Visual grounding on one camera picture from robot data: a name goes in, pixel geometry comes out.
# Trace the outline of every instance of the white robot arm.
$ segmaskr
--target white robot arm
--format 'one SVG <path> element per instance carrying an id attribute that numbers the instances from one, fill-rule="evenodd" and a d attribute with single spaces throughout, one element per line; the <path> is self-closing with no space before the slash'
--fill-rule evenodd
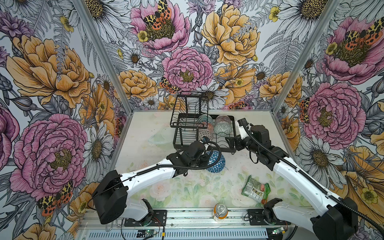
<path id="1" fill-rule="evenodd" d="M 264 220 L 292 222 L 314 232 L 320 240 L 347 240 L 357 231 L 358 218 L 363 217 L 380 232 L 384 231 L 377 223 L 357 211 L 356 203 L 347 198 L 341 199 L 311 176 L 305 173 L 281 148 L 271 145 L 268 130 L 264 126 L 253 126 L 245 119 L 236 122 L 239 135 L 228 138 L 236 150 L 247 149 L 257 155 L 257 161 L 271 171 L 282 176 L 312 205 L 313 210 L 291 206 L 281 199 L 272 199 L 264 205 Z M 206 153 L 208 143 L 219 146 L 208 139 L 193 142 L 188 149 L 170 154 L 157 164 L 139 171 L 117 174 L 109 172 L 93 193 L 93 200 L 102 224 L 110 223 L 118 217 L 132 218 L 141 225 L 150 222 L 153 210 L 145 199 L 130 199 L 137 191 L 158 181 L 186 175 L 188 169 L 206 169 L 216 164 L 218 159 L 208 165 Z"/>

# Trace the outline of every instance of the white daisy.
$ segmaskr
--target white daisy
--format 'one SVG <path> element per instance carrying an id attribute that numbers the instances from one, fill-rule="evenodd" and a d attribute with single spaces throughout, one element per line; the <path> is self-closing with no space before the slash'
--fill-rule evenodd
<path id="1" fill-rule="evenodd" d="M 260 67 L 256 70 L 255 76 L 257 81 L 264 81 L 271 76 L 272 72 L 268 67 Z"/>
<path id="2" fill-rule="evenodd" d="M 124 62 L 127 63 L 129 66 L 138 67 L 140 64 L 143 63 L 141 58 L 140 49 L 129 49 L 124 53 Z"/>
<path id="3" fill-rule="evenodd" d="M 353 7 L 350 16 L 359 16 L 359 22 L 367 18 L 366 23 L 384 17 L 384 1 L 381 0 L 352 0 Z"/>
<path id="4" fill-rule="evenodd" d="M 147 7 L 148 4 L 150 4 L 152 7 L 155 6 L 155 0 L 131 0 L 131 5 L 132 7 L 137 7 L 139 6 L 140 4 L 143 6 L 143 7 Z"/>
<path id="5" fill-rule="evenodd" d="M 13 13 L 23 17 L 36 17 L 41 8 L 36 0 L 1 0 Z"/>
<path id="6" fill-rule="evenodd" d="M 204 96 L 207 97 L 208 100 L 208 108 L 209 109 L 219 109 L 222 108 L 225 104 L 225 100 L 227 98 L 222 98 L 229 94 L 228 88 L 218 89 L 219 83 L 214 83 L 210 87 L 206 85 L 202 85 L 199 88 L 196 88 L 197 92 L 204 93 Z M 199 98 L 192 98 L 192 101 L 198 101 Z"/>
<path id="7" fill-rule="evenodd" d="M 109 156 L 112 152 L 112 135 L 107 132 L 107 125 L 101 122 L 99 131 L 91 127 L 90 142 L 84 145 L 84 162 L 82 167 L 87 167 L 87 183 L 100 182 L 108 172 Z"/>
<path id="8" fill-rule="evenodd" d="M 332 30 L 336 30 L 339 26 L 339 24 L 344 21 L 345 17 L 347 16 L 347 13 L 351 11 L 351 8 L 349 7 L 348 3 L 341 3 L 337 7 L 335 13 L 333 13 L 331 20 L 329 21 L 329 28 Z"/>
<path id="9" fill-rule="evenodd" d="M 302 72 L 303 73 L 309 73 L 311 71 L 311 69 L 314 67 L 314 65 L 315 65 L 315 63 L 317 62 L 318 59 L 319 58 L 317 57 L 316 54 L 311 53 L 311 56 L 309 57 L 307 62 L 305 62 L 305 64 L 304 64 Z"/>
<path id="10" fill-rule="evenodd" d="M 313 31 L 328 0 L 283 0 L 277 17 L 283 22 L 277 31 L 285 31 L 284 38 L 292 34 L 292 40 L 303 43 Z"/>
<path id="11" fill-rule="evenodd" d="M 146 106 L 148 109 L 157 109 L 157 107 L 159 106 L 159 100 L 154 97 L 149 97 L 143 100 L 143 105 Z"/>
<path id="12" fill-rule="evenodd" d="M 279 118 L 280 119 L 286 118 L 288 116 L 288 112 L 289 112 L 289 107 L 285 102 L 283 102 L 277 112 Z"/>
<path id="13" fill-rule="evenodd" d="M 330 177 L 338 188 L 343 189 L 347 180 L 335 166 L 342 165 L 344 161 L 338 155 L 330 154 L 330 149 L 329 143 L 312 135 L 311 139 L 300 139 L 296 155 L 298 154 L 297 158 L 303 170 L 320 184 L 333 190 L 334 187 L 329 182 Z"/>
<path id="14" fill-rule="evenodd" d="M 63 14 L 69 19 L 69 24 L 73 27 L 78 26 L 82 39 L 85 38 L 85 28 L 77 10 L 74 8 L 73 1 L 77 0 L 58 0 L 59 6 L 63 9 Z M 101 38 L 110 43 L 117 39 L 123 39 L 122 32 L 126 32 L 125 25 L 129 22 L 129 1 L 125 0 L 85 0 L 88 10 L 96 23 Z"/>

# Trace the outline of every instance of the plastic packaging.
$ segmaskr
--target plastic packaging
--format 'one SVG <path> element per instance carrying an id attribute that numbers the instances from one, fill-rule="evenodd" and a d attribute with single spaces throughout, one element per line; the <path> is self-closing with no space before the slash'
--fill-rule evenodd
<path id="1" fill-rule="evenodd" d="M 249 175 L 247 183 L 242 190 L 242 195 L 250 197 L 256 202 L 265 204 L 270 192 L 271 188 L 268 183 L 261 184 L 257 180 L 253 179 L 252 175 Z"/>

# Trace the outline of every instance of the metal corner post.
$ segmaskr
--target metal corner post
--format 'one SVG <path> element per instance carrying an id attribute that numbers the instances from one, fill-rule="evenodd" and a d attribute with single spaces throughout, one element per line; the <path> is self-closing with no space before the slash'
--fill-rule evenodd
<path id="1" fill-rule="evenodd" d="M 300 56 L 293 67 L 291 74 L 288 77 L 286 84 L 284 85 L 281 93 L 279 94 L 275 104 L 272 107 L 272 112 L 276 113 L 281 104 L 283 103 L 285 97 L 288 95 L 291 90 L 293 84 L 295 83 L 297 77 L 300 74 L 301 68 L 305 65 L 310 52 L 314 48 L 316 41 L 320 38 L 327 24 L 329 24 L 329 20 L 331 16 L 337 10 L 337 7 L 340 4 L 340 0 L 329 0 L 324 8 L 323 13 L 320 16 L 319 21 L 316 24 L 316 27 L 313 33 L 308 37 L 308 41 L 305 44 L 303 50 L 300 53 Z"/>
<path id="2" fill-rule="evenodd" d="M 120 96 L 121 102 L 126 110 L 126 112 L 131 116 L 132 115 L 132 107 L 129 104 L 128 99 L 125 97 L 125 92 L 120 84 L 119 79 L 117 78 L 117 74 L 115 68 L 113 67 L 112 61 L 109 58 L 107 50 L 104 47 L 103 40 L 101 36 L 98 34 L 98 30 L 96 29 L 95 24 L 93 23 L 93 19 L 91 14 L 88 11 L 87 5 L 84 0 L 75 0 L 73 1 L 73 5 L 75 6 L 81 21 L 83 22 L 84 27 L 87 30 L 87 34 L 89 35 L 90 40 L 95 46 L 96 51 L 99 53 L 101 60 L 107 70 L 107 74 L 109 75 L 113 86 L 115 86 L 118 95 Z"/>

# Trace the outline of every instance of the floral wallpaper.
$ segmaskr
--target floral wallpaper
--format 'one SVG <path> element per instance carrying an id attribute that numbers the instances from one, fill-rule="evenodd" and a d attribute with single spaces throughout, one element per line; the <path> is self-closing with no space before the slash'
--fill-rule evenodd
<path id="1" fill-rule="evenodd" d="M 342 1 L 300 73 L 298 102 L 276 110 L 296 160 L 313 178 L 384 224 L 384 5 Z M 351 238 L 382 239 L 366 221 Z"/>
<path id="2" fill-rule="evenodd" d="M 84 29 L 72 1 L 59 2 Z M 172 109 L 181 91 L 205 93 L 211 109 L 271 109 L 327 0 L 85 2 L 134 109 Z"/>
<path id="3" fill-rule="evenodd" d="M 73 20 L 70 1 L 0 0 L 3 239 L 75 239 L 127 121 Z"/>

